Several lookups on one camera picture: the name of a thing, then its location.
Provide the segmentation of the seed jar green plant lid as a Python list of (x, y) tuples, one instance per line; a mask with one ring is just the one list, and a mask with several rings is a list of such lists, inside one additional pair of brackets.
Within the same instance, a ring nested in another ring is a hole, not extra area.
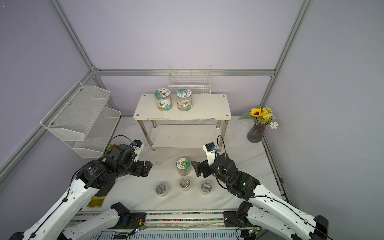
[(154, 92), (157, 108), (160, 111), (169, 111), (172, 108), (171, 92), (166, 88)]

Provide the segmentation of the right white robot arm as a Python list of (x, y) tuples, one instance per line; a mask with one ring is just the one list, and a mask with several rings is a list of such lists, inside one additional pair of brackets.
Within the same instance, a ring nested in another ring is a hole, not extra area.
[(215, 177), (227, 191), (243, 202), (238, 208), (238, 220), (266, 229), (286, 240), (328, 240), (329, 221), (312, 216), (282, 200), (253, 176), (238, 170), (227, 154), (212, 160), (192, 161), (198, 177)]

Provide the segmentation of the seed jar sunflower lid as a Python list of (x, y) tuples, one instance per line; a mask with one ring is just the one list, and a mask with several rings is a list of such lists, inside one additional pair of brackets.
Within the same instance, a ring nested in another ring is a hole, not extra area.
[(177, 171), (180, 176), (187, 176), (191, 171), (191, 162), (188, 158), (180, 158), (176, 162)]

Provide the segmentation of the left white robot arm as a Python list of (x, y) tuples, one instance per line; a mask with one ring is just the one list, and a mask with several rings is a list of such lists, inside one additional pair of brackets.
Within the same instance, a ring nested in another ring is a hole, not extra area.
[(86, 240), (104, 230), (125, 228), (134, 222), (130, 210), (122, 203), (111, 207), (85, 222), (68, 227), (78, 211), (98, 193), (107, 193), (117, 178), (126, 175), (147, 177), (152, 163), (140, 161), (144, 145), (135, 140), (131, 145), (116, 145), (109, 154), (92, 160), (72, 177), (68, 190), (41, 217), (24, 232), (14, 233), (12, 240)]

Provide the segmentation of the seed jar purple flower lid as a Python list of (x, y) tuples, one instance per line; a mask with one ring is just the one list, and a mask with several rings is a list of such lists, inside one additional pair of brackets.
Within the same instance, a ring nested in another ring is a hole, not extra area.
[(177, 107), (180, 111), (189, 111), (192, 109), (192, 91), (190, 89), (179, 89), (176, 91)]

